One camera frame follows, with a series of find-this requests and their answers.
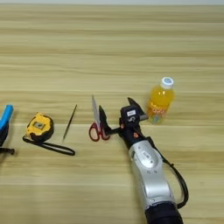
blue tool handle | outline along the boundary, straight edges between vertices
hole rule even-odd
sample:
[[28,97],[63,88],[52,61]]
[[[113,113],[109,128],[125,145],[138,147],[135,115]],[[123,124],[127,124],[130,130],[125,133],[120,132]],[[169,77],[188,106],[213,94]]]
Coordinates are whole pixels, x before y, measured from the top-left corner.
[[10,121],[12,112],[13,112],[13,106],[6,105],[2,119],[0,120],[0,130],[2,130],[5,127],[5,125]]

bottle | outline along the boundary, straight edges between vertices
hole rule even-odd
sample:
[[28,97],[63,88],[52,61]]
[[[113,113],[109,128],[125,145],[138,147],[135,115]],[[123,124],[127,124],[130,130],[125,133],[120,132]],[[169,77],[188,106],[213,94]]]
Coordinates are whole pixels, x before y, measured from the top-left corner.
[[147,114],[151,123],[159,124],[163,121],[174,98],[173,83],[172,78],[164,77],[161,84],[152,89],[147,105]]

yellow tape measure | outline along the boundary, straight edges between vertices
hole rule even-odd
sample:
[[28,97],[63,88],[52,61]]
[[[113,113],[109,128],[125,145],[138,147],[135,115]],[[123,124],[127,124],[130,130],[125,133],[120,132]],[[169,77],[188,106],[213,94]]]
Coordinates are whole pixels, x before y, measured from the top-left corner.
[[35,142],[44,142],[53,135],[53,119],[37,113],[27,125],[26,136]]
[[53,119],[42,113],[37,113],[27,125],[23,140],[28,144],[35,144],[49,151],[56,151],[68,156],[74,156],[75,151],[66,146],[45,143],[46,140],[51,138],[53,132]]

black strap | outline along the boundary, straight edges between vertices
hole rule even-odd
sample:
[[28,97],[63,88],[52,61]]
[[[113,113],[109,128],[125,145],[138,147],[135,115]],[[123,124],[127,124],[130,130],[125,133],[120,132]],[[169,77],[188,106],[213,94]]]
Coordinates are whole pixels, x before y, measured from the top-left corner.
[[75,151],[66,146],[62,146],[62,145],[58,145],[58,144],[54,144],[54,143],[37,143],[37,142],[33,142],[32,140],[26,138],[25,136],[23,136],[23,140],[28,144],[34,144],[34,145],[37,145],[37,146],[42,147],[49,151],[56,151],[58,153],[65,154],[68,156],[75,155]]
[[169,165],[169,166],[173,169],[173,171],[174,171],[174,173],[175,173],[175,175],[176,175],[176,177],[177,177],[177,179],[178,179],[178,182],[179,182],[179,184],[180,184],[181,190],[182,190],[182,192],[183,192],[183,194],[184,194],[183,201],[180,202],[180,203],[178,203],[178,208],[181,208],[181,207],[185,206],[185,205],[186,205],[186,202],[187,202],[188,199],[189,199],[189,192],[188,192],[188,188],[187,188],[187,185],[186,185],[186,182],[185,182],[184,178],[183,178],[182,175],[179,173],[179,171],[174,167],[174,164],[171,164],[171,163],[170,163],[170,162],[169,162],[169,161],[162,155],[162,153],[158,150],[158,148],[156,147],[156,145],[153,143],[152,139],[151,139],[149,136],[148,136],[146,139],[149,141],[149,143],[150,143],[150,145],[152,146],[152,148],[154,148],[154,149],[160,154],[161,158],[163,159],[163,162],[164,162],[165,164]]

bottle cap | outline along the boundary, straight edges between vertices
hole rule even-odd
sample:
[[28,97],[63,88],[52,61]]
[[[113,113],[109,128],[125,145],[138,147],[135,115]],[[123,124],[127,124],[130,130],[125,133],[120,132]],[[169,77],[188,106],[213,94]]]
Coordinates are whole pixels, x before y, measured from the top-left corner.
[[165,88],[165,89],[171,89],[173,87],[173,79],[170,77],[164,77],[161,81],[161,88]]

